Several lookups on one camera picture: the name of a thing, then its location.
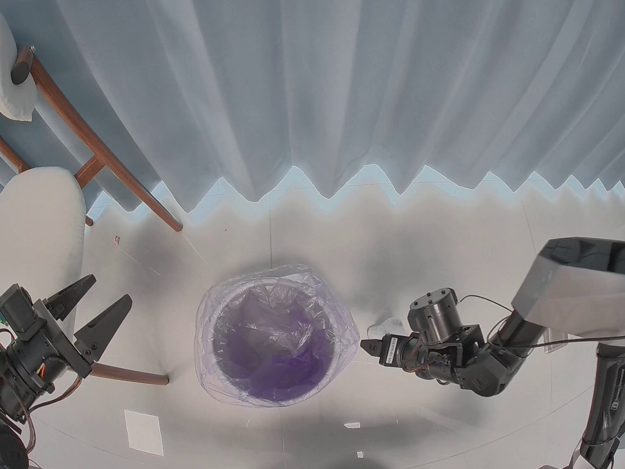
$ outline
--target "white seat cushion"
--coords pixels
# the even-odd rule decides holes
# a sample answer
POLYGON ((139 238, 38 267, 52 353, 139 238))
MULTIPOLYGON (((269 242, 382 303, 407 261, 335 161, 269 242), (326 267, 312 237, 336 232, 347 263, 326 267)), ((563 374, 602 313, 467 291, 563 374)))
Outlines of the white seat cushion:
MULTIPOLYGON (((16 175, 0 192, 0 293, 13 283, 33 301, 81 277, 85 206, 74 176, 38 167, 16 175)), ((75 310, 59 324, 70 335, 75 310)))

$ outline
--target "white label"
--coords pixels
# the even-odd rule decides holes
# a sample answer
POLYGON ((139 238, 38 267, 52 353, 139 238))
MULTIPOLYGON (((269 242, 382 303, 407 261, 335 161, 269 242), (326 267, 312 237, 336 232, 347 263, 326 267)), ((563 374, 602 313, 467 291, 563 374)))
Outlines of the white label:
POLYGON ((392 337, 391 346, 389 347, 389 353, 386 355, 386 364, 391 364, 393 362, 395 349, 397 349, 397 337, 392 337))

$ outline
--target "purple trash bag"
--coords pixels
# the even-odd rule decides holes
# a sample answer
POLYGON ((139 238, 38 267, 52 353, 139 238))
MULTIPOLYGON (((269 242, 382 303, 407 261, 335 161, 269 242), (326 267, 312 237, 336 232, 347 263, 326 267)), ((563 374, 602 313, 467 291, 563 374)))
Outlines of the purple trash bag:
POLYGON ((215 399, 287 406, 317 394, 351 361, 360 336, 332 289, 304 265, 213 286, 196 317, 195 362, 215 399))

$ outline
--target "curtain fold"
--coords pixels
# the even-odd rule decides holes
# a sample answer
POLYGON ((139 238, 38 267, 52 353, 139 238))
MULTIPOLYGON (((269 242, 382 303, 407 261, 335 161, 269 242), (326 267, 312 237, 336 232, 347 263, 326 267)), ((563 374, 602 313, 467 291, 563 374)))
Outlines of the curtain fold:
MULTIPOLYGON (((149 189, 186 211, 293 166, 326 197, 376 163, 473 188, 625 175, 625 0, 0 0, 16 40, 149 189)), ((89 157, 40 99, 0 135, 31 165, 89 157)), ((10 169, 0 168, 0 184, 10 169)), ((125 209, 108 172, 86 188, 125 209)))

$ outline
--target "crumpled plastic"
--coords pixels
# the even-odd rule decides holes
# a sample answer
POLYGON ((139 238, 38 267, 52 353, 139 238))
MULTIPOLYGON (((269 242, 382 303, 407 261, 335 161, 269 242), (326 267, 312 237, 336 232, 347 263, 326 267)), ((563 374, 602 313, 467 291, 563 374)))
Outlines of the crumpled plastic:
POLYGON ((294 405, 336 378, 359 340, 327 283, 303 264, 282 266, 206 292, 196 316, 196 373, 224 403, 294 405))

